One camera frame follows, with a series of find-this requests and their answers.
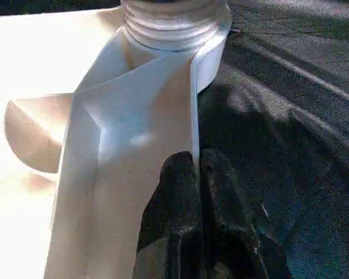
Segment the white surface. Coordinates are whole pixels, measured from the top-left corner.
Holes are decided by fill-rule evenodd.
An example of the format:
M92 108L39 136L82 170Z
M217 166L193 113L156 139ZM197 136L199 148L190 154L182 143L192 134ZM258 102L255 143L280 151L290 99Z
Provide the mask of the white surface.
M122 23L121 8L0 17L0 279L41 278L46 260L47 279L130 278L162 163L185 150L198 159L196 94L214 78L227 24L201 49L168 53L127 40ZM8 143L4 116L12 101L11 139L60 145L70 106L57 96L73 91L56 187L57 174L17 158L38 141Z
M0 279L44 275L58 175L39 169L57 170L70 93L122 19L120 8L0 17Z
M85 128L88 130L95 124L101 129L100 141L88 147L98 148L96 177L95 180L86 177L90 179L90 185L83 183L83 189L94 189L92 211L86 212L83 218L79 216L79 222L60 223L57 215L73 215L69 212L79 211L80 205L74 204L74 199L65 199L61 205L57 202L53 224L53 232L57 233L51 242L54 256L48 259L45 278L66 279L71 274L75 278L132 277L141 215L158 185L163 162L180 151L190 151L194 161L198 160L197 93L213 80L217 72L229 27L230 16L227 16L218 34L202 48L177 53L147 49L147 56L140 56L147 57L141 63L135 63L135 49L144 51L145 48L133 41L125 41L126 59L111 60L111 64L117 65L117 69L131 70L102 84L79 88L76 92L74 101L78 105L73 107L72 113L82 110L93 119L79 129L88 126ZM120 33L115 39L121 40ZM105 76L113 76L113 70L106 65L105 60L97 61L95 70L89 71L84 80L94 80L94 75L99 75L100 71L107 71ZM92 136L86 135L87 131L71 130L73 125L70 121L65 154L66 148L73 144L74 133L78 137ZM94 166L94 156L83 159L92 161ZM75 169L73 160L78 168L77 153L74 159L70 159L70 166L62 166L58 200L64 195L62 179L68 180L68 168ZM78 186L71 185L70 195L74 191L85 208L90 209L90 200L85 201L79 195ZM80 226L88 231L81 233ZM57 236L58 227L60 231L68 232L60 232L64 239ZM82 249L62 245L67 239L78 243ZM61 271L54 265L56 257L62 261Z

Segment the curved plastic edge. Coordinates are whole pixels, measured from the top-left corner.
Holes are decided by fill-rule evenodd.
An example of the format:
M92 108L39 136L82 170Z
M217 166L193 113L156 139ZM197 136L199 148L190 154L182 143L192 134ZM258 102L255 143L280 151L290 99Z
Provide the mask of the curved plastic edge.
M199 49L190 65L192 151L197 176L199 176L200 157L197 95L210 85L217 75L226 38L231 26L232 16L228 8L219 31Z

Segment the gloved hand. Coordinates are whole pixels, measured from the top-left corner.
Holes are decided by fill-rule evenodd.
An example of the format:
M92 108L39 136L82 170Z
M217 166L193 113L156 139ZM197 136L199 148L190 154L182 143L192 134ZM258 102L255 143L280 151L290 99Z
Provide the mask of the gloved hand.
M220 152L166 160L141 222L134 278L290 278L262 205Z

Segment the threaded bottle neck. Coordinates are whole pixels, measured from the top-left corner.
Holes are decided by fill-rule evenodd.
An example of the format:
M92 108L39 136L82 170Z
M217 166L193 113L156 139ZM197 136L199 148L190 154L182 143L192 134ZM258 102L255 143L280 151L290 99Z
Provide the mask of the threaded bottle neck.
M219 29L226 0L122 0L126 30L139 43L164 51L204 44Z

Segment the white plastic container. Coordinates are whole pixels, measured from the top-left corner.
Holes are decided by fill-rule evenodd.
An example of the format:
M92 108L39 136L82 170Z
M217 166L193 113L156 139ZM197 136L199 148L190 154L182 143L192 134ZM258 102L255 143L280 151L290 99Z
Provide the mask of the white plastic container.
M26 256L24 250L16 251L26 268L4 270L0 278L41 278L45 259L47 279L131 278L141 215L162 163L173 153L190 151L197 165L197 93L216 75L230 28L229 10L205 43L176 52L143 46L123 22L121 7L0 18L2 30L26 32L27 40L17 43L24 53L14 48L12 61L0 50L0 91L6 94L1 104L74 91L51 237L44 233L42 252ZM30 35L36 28L41 31L37 38ZM0 40L4 49L12 41ZM44 59L39 62L26 46ZM17 84L4 84L5 67L6 78L13 76ZM34 259L41 259L37 273L31 271Z

